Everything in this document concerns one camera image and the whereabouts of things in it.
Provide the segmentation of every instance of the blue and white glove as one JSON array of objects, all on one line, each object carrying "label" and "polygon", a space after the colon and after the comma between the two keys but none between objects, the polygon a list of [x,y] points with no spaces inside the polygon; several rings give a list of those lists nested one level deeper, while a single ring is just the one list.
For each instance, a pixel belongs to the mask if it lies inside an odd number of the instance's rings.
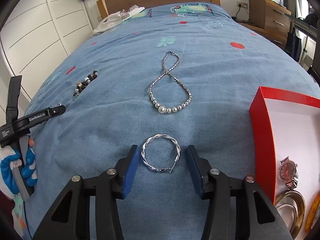
[{"label": "blue and white glove", "polygon": [[[21,171],[21,176],[26,178],[28,186],[32,187],[38,180],[36,171],[35,154],[30,146],[34,145],[34,141],[29,139],[29,147],[26,154],[26,165]],[[18,187],[13,179],[11,170],[13,168],[14,161],[18,166],[21,166],[20,152],[12,149],[10,146],[0,148],[0,190],[8,198],[13,199],[15,195],[19,193]]]}]

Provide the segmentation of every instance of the silver chain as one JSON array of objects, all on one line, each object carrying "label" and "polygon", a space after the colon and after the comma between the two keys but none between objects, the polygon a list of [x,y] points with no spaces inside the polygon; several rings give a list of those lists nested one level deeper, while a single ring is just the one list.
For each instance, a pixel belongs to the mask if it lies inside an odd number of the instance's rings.
[{"label": "silver chain", "polygon": [[[148,163],[147,159],[146,159],[145,150],[146,150],[146,147],[147,147],[148,143],[151,142],[153,139],[161,138],[161,137],[170,139],[170,140],[176,145],[177,156],[176,156],[176,158],[174,159],[174,164],[173,164],[172,168],[157,169],[157,168],[151,166],[151,165]],[[173,170],[173,168],[174,168],[174,166],[176,165],[176,163],[177,163],[177,162],[179,161],[179,159],[180,159],[180,151],[181,151],[180,146],[179,146],[179,144],[178,144],[178,142],[177,142],[177,140],[176,140],[175,138],[173,138],[173,137],[171,137],[170,135],[167,135],[167,134],[156,134],[155,136],[152,136],[152,137],[148,138],[148,140],[142,145],[141,156],[142,156],[144,165],[146,165],[146,166],[149,168],[149,170],[151,170],[151,171],[158,171],[158,172],[170,170],[169,173],[171,173],[172,170]]]},{"label": "silver chain", "polygon": [[[166,68],[165,68],[165,60],[166,60],[166,58],[167,58],[167,56],[169,55],[169,54],[172,54],[172,55],[175,55],[177,58],[178,58],[178,60],[177,60],[177,62],[169,69],[169,70],[167,70]],[[168,52],[167,52],[167,54],[164,56],[164,59],[163,59],[163,61],[162,61],[162,66],[163,66],[163,69],[164,69],[164,71],[165,71],[165,73],[163,73],[160,77],[158,77],[155,81],[153,81],[153,83],[150,85],[150,87],[149,87],[149,96],[150,96],[150,98],[151,98],[151,101],[153,102],[153,104],[155,105],[155,107],[156,108],[158,108],[158,111],[159,111],[159,113],[161,113],[161,114],[170,114],[170,113],[176,113],[178,110],[181,110],[182,108],[185,108],[190,102],[191,102],[191,99],[192,99],[192,95],[191,95],[191,92],[190,92],[190,90],[186,87],[186,85],[185,84],[183,84],[179,79],[177,79],[174,75],[172,75],[171,74],[171,70],[173,70],[178,64],[179,64],[179,62],[180,62],[180,58],[179,58],[179,56],[177,55],[177,54],[175,54],[174,52],[172,52],[171,50],[169,50]],[[154,98],[154,96],[153,96],[153,93],[152,93],[152,87],[161,79],[161,78],[163,78],[165,75],[169,75],[170,77],[172,77],[180,86],[182,86],[183,87],[183,89],[188,93],[188,96],[189,96],[189,98],[187,99],[187,101],[185,101],[183,104],[181,104],[181,105],[179,105],[179,106],[177,106],[177,107],[173,107],[173,108],[166,108],[165,106],[163,106],[163,105],[160,105],[157,101],[156,101],[156,99]]]}]

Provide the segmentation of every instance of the watch strap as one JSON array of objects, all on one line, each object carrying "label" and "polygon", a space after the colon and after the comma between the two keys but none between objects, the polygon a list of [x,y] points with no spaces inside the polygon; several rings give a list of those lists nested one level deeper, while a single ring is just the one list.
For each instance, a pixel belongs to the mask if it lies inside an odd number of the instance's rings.
[{"label": "watch strap", "polygon": [[285,161],[289,160],[289,156],[285,157],[282,161],[280,161],[280,164],[284,163]]},{"label": "watch strap", "polygon": [[286,186],[288,187],[288,189],[295,189],[298,186],[298,181],[299,181],[299,176],[298,176],[298,172],[296,172],[296,175],[294,176],[293,181],[286,184]]}]

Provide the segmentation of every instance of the white cloth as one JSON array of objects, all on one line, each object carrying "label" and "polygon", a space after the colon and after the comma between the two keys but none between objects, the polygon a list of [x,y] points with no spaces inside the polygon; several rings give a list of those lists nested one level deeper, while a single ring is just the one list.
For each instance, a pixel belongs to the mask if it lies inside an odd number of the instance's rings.
[{"label": "white cloth", "polygon": [[93,34],[91,37],[104,33],[105,31],[119,25],[120,23],[124,22],[125,20],[129,19],[133,15],[140,13],[144,10],[144,7],[138,7],[137,5],[133,5],[129,11],[121,11],[110,14],[107,18],[104,18],[93,30]]}]

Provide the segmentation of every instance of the watch face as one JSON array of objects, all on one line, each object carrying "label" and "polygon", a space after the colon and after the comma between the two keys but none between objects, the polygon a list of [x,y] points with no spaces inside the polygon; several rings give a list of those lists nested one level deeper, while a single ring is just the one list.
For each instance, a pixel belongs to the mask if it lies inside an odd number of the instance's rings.
[{"label": "watch face", "polygon": [[292,180],[297,172],[294,162],[285,162],[280,166],[279,177],[283,181]]}]

